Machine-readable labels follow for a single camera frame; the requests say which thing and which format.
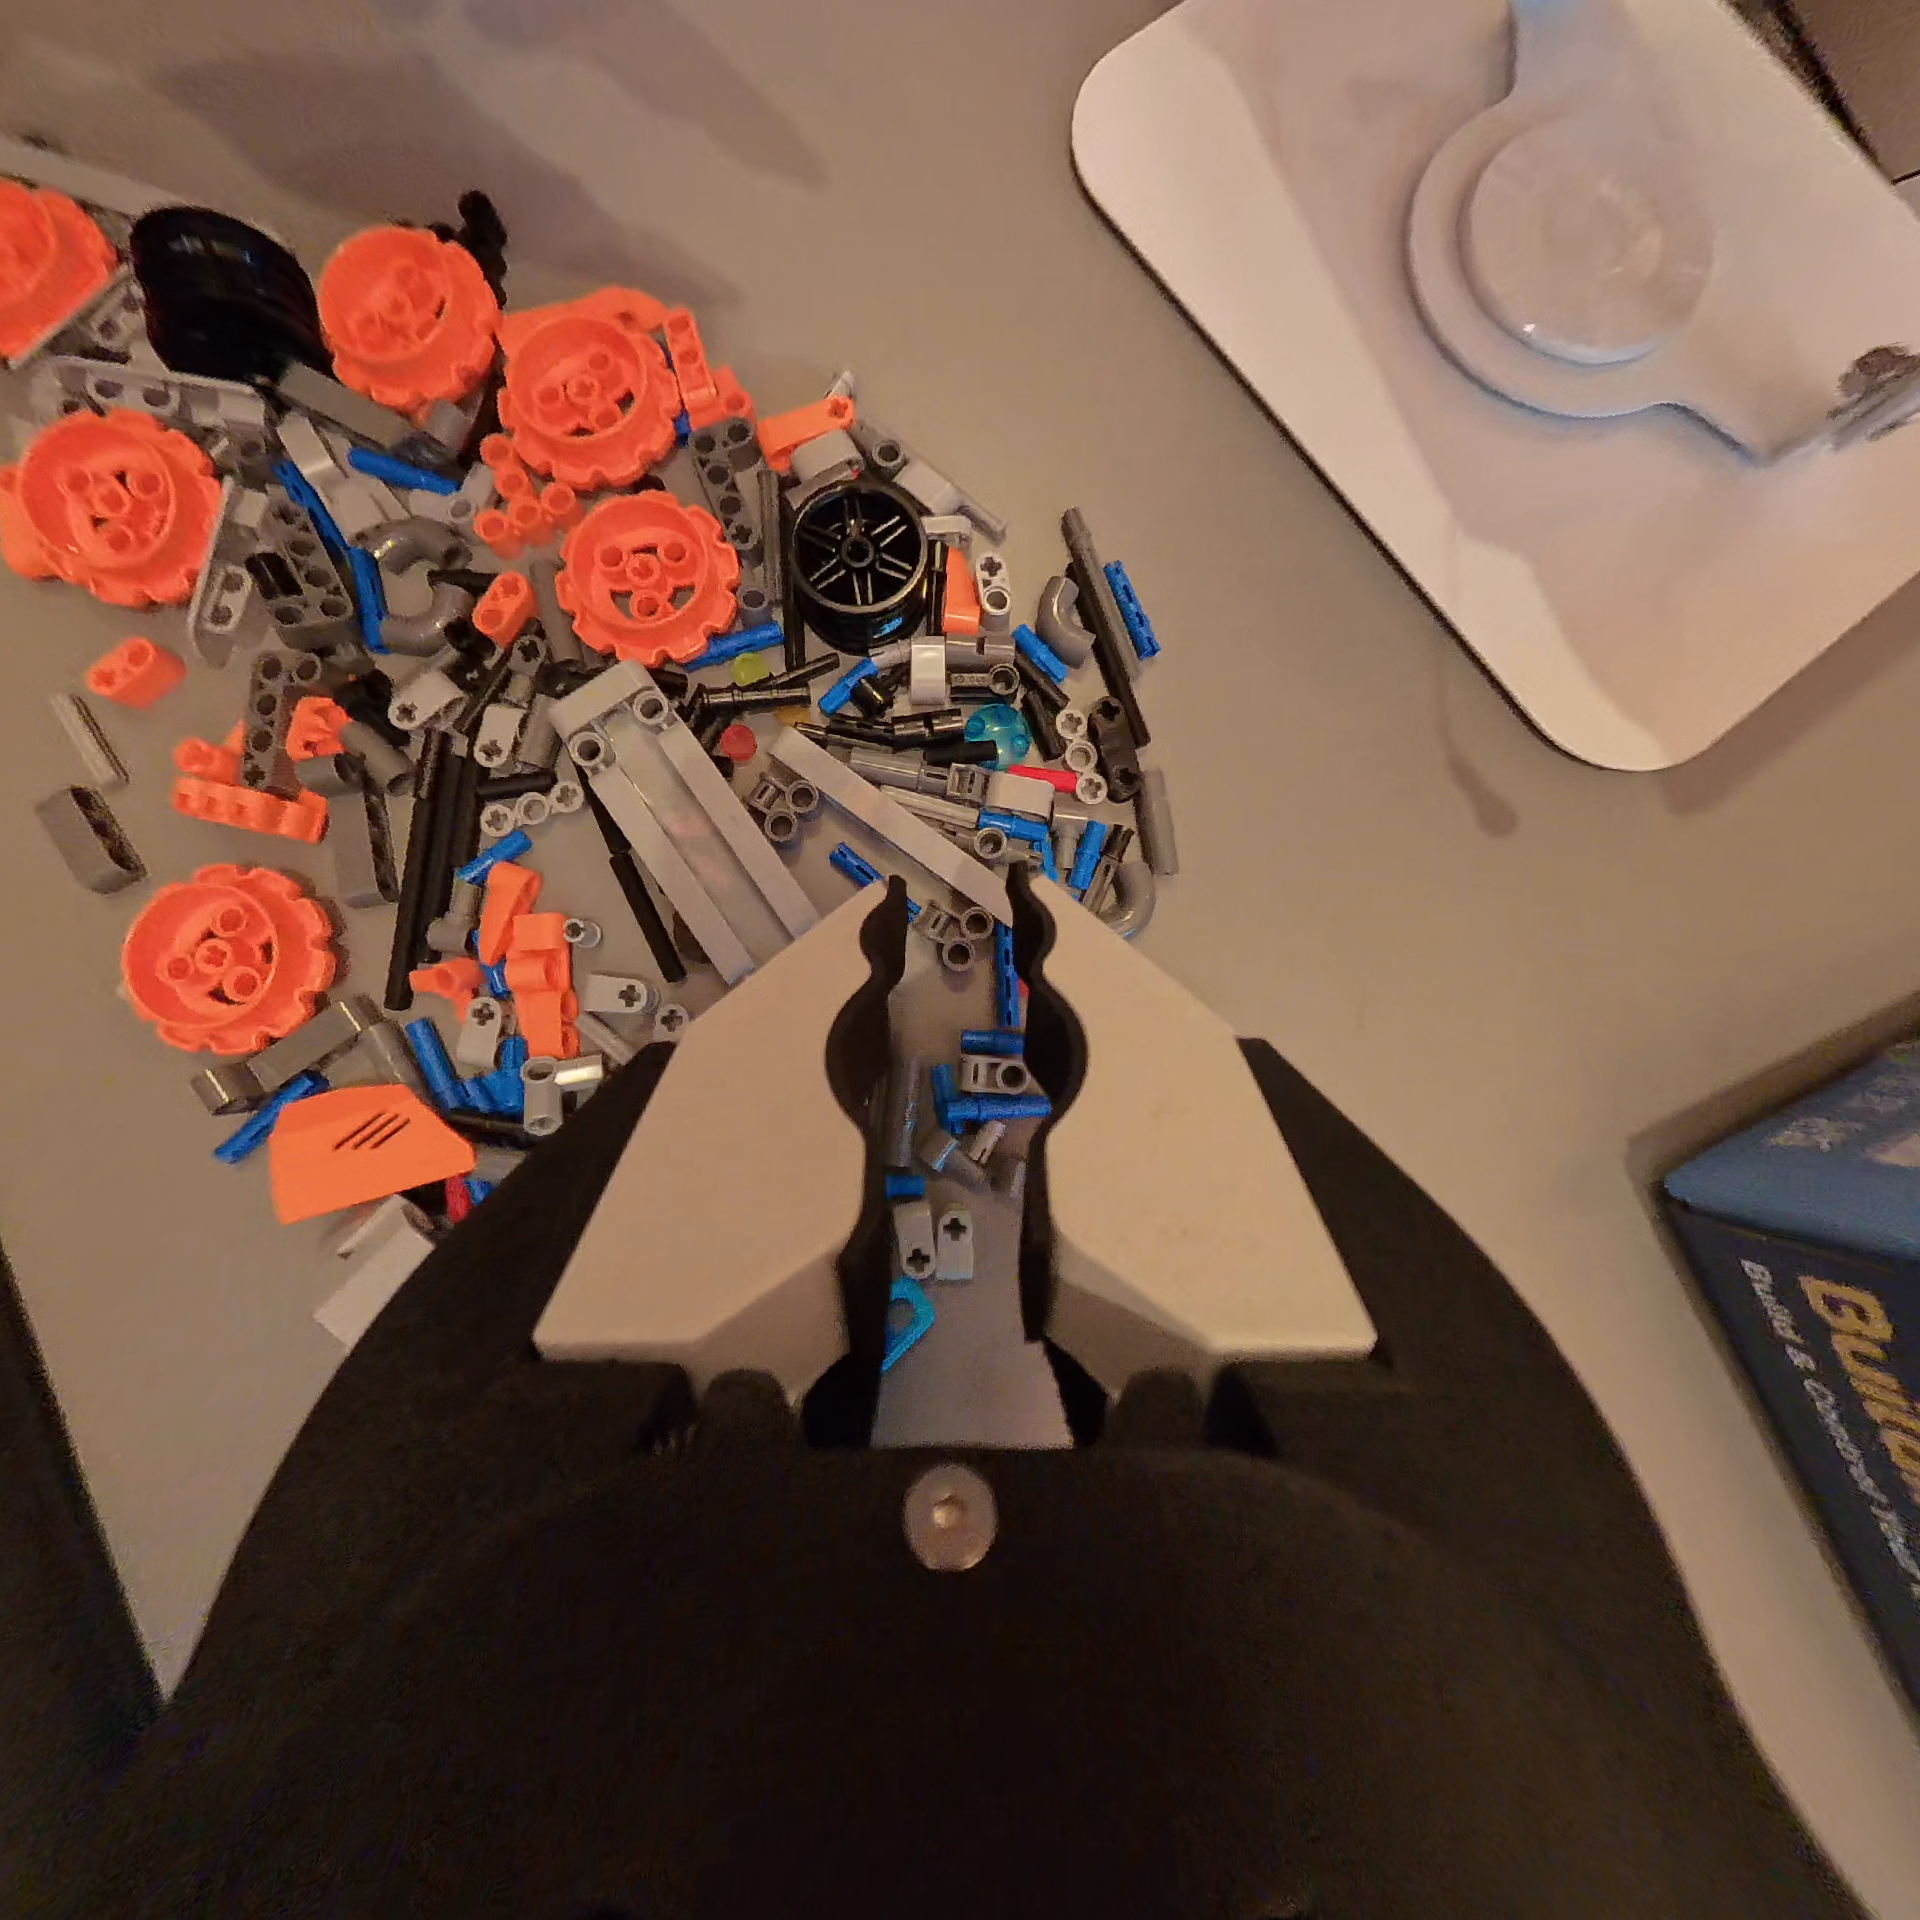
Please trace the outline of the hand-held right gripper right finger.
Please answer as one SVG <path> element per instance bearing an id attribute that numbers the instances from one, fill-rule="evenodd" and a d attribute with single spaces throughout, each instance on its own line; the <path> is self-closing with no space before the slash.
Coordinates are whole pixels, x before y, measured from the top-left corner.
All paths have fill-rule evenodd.
<path id="1" fill-rule="evenodd" d="M 1378 1330 L 1231 1026 L 1056 880 L 1007 880 L 1023 1064 L 1023 1330 L 1069 1427 L 1130 1382 L 1367 1364 Z"/>

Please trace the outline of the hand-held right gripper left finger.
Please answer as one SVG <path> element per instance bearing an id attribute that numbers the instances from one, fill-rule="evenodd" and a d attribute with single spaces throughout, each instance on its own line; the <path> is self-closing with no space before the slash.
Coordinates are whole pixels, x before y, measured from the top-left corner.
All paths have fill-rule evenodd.
<path id="1" fill-rule="evenodd" d="M 791 1401 L 849 1359 L 872 1400 L 905 934 L 902 883 L 870 886 L 694 1019 L 537 1321 L 543 1359 L 761 1371 Z"/>

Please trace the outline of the grey double beam frame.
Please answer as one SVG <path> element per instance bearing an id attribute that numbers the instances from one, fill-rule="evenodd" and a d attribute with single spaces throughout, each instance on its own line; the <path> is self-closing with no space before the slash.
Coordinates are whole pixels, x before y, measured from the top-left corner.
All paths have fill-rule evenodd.
<path id="1" fill-rule="evenodd" d="M 597 675 L 551 721 L 726 986 L 814 928 L 820 914 L 793 871 L 639 666 Z"/>

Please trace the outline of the pile of plastic building pieces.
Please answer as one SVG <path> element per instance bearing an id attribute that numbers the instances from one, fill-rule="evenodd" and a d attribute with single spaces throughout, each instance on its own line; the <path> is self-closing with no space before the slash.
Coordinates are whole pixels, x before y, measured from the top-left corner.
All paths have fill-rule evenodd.
<path id="1" fill-rule="evenodd" d="M 181 198 L 4 140 L 4 180 L 52 187 L 103 228 L 112 282 L 4 367 L 4 430 L 20 462 L 72 415 L 130 410 L 186 434 L 218 475 L 222 512 L 189 600 L 114 612 L 172 619 L 84 664 L 47 700 L 82 780 L 109 803 L 160 887 L 232 864 L 295 876 L 324 903 L 337 972 L 287 1039 L 241 1056 L 169 1047 L 226 1135 L 224 1169 L 270 1171 L 295 1102 L 399 1083 L 476 1151 L 470 1176 L 402 1191 L 468 1222 L 528 1147 L 556 1136 L 644 1041 L 679 1042 L 682 983 L 732 987 L 634 857 L 551 708 L 618 664 L 577 641 L 558 600 L 561 545 L 605 496 L 668 492 L 704 505 L 737 554 L 735 616 L 685 664 L 639 666 L 798 879 L 820 815 L 828 871 L 849 895 L 919 871 L 920 951 L 985 1024 L 935 1030 L 929 1066 L 894 1067 L 880 1146 L 894 1282 L 880 1370 L 937 1326 L 935 1287 L 976 1273 L 961 1187 L 1002 1206 L 1023 1187 L 1023 1136 L 1047 1099 L 1023 1064 L 1023 983 L 998 891 L 1042 874 L 1116 934 L 1143 928 L 1177 871 L 1164 775 L 1128 682 L 1160 656 L 1133 583 L 1066 514 L 1064 571 L 1018 617 L 1005 526 L 911 446 L 858 415 L 844 372 L 809 407 L 757 419 L 704 353 L 682 305 L 607 286 L 679 383 L 676 446 L 639 481 L 577 494 L 528 466 L 495 415 L 503 353 L 464 400 L 421 424 L 290 363 L 277 380 L 169 370 L 150 347 L 127 236 Z M 462 246 L 508 308 L 508 232 L 487 195 L 452 224 L 397 224 Z M 857 478 L 901 488 L 928 537 L 928 604 L 866 656 L 802 622 L 789 583 L 793 519 Z"/>

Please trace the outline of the grey curved panel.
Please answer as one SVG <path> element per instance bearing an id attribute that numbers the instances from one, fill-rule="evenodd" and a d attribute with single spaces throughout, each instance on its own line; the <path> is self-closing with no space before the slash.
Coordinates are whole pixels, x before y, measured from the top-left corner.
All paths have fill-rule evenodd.
<path id="1" fill-rule="evenodd" d="M 351 1348 L 441 1242 L 441 1225 L 402 1193 L 358 1207 L 327 1238 L 337 1284 L 314 1324 Z"/>

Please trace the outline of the orange curved panel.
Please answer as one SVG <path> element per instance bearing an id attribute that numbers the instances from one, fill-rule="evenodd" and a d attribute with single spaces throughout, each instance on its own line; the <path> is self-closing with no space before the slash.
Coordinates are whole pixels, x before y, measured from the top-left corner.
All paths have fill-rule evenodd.
<path id="1" fill-rule="evenodd" d="M 473 1146 L 399 1083 L 309 1095 L 279 1116 L 270 1138 L 281 1223 L 466 1178 L 473 1167 Z"/>

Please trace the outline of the orange gear wheel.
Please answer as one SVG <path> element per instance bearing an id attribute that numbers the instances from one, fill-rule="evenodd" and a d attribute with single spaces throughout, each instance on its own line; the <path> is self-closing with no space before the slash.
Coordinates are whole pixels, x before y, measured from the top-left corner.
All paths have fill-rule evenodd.
<path id="1" fill-rule="evenodd" d="M 127 928 L 127 1001 L 176 1050 L 241 1056 L 319 1009 L 337 953 L 322 902 L 282 871 L 210 864 L 158 889 Z"/>
<path id="2" fill-rule="evenodd" d="M 566 532 L 558 600 L 597 655 L 654 667 L 698 656 L 735 616 L 737 554 L 704 505 L 605 496 Z"/>
<path id="3" fill-rule="evenodd" d="M 421 424 L 488 372 L 498 303 L 466 248 L 382 224 L 340 243 L 318 282 L 334 375 Z"/>
<path id="4" fill-rule="evenodd" d="M 224 486 L 186 434 L 130 410 L 47 424 L 2 470 L 4 563 L 118 608 L 177 608 L 201 577 Z"/>
<path id="5" fill-rule="evenodd" d="M 116 251 L 82 203 L 2 180 L 2 360 L 26 358 L 114 278 Z"/>
<path id="6" fill-rule="evenodd" d="M 676 446 L 679 383 L 630 305 L 590 300 L 500 318 L 495 415 L 519 457 L 592 494 L 639 481 Z"/>

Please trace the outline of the dark blue cardboard box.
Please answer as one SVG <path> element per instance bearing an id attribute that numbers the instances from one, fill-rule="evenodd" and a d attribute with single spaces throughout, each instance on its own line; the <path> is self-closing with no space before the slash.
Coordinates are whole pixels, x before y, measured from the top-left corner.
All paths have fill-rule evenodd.
<path id="1" fill-rule="evenodd" d="M 1917 1699 L 1917 1041 L 1670 1169 L 1666 1218 Z"/>

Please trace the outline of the black spoked wheel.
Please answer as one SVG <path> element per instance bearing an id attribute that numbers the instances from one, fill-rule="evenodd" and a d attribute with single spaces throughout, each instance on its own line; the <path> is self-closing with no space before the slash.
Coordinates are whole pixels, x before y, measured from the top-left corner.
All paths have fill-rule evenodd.
<path id="1" fill-rule="evenodd" d="M 785 577 L 807 630 L 841 655 L 909 636 L 929 578 L 920 507 L 866 475 L 814 494 L 794 512 Z"/>

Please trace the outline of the grey rectangular block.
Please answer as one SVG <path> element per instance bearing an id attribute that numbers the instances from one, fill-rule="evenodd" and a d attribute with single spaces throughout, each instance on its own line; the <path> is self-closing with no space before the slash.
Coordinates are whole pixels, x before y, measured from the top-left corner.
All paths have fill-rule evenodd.
<path id="1" fill-rule="evenodd" d="M 71 880 L 94 896 L 146 883 L 148 868 L 104 795 L 89 784 L 62 784 L 34 808 L 34 819 Z"/>

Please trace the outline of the white book stand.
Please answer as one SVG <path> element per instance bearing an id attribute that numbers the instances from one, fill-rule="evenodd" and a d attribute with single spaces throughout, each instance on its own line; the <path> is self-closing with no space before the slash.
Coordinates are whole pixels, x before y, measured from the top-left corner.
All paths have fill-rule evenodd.
<path id="1" fill-rule="evenodd" d="M 1181 6 L 1072 159 L 1573 758 L 1916 611 L 1916 218 L 1728 8 Z"/>

